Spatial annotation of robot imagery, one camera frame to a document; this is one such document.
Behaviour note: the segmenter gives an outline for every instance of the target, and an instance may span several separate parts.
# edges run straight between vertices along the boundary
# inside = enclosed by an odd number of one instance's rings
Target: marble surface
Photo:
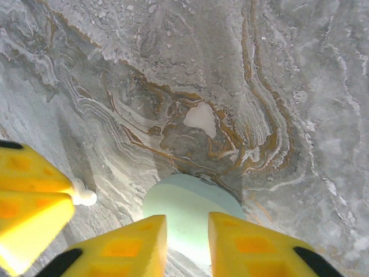
[[[1,0],[0,137],[98,197],[24,276],[177,172],[368,276],[368,26],[365,0]],[[207,275],[170,251],[167,276]]]

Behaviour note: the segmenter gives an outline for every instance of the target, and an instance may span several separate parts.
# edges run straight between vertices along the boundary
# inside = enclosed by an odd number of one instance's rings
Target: white plastic connector
[[[85,184],[79,178],[71,179],[75,194],[73,195],[74,205],[91,206],[97,201],[96,193],[92,190],[86,189]]]

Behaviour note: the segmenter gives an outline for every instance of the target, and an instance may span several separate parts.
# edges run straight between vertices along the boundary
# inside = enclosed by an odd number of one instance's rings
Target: stone texture
[[[1,137],[98,195],[25,276],[141,219],[176,172],[366,276],[368,17],[364,0],[0,1]],[[170,251],[167,276],[206,275]]]

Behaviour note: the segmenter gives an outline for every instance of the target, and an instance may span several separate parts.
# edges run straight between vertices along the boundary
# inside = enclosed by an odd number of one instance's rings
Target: gray marble
[[[98,196],[24,276],[177,172],[368,276],[368,26],[365,0],[1,0],[0,136]]]

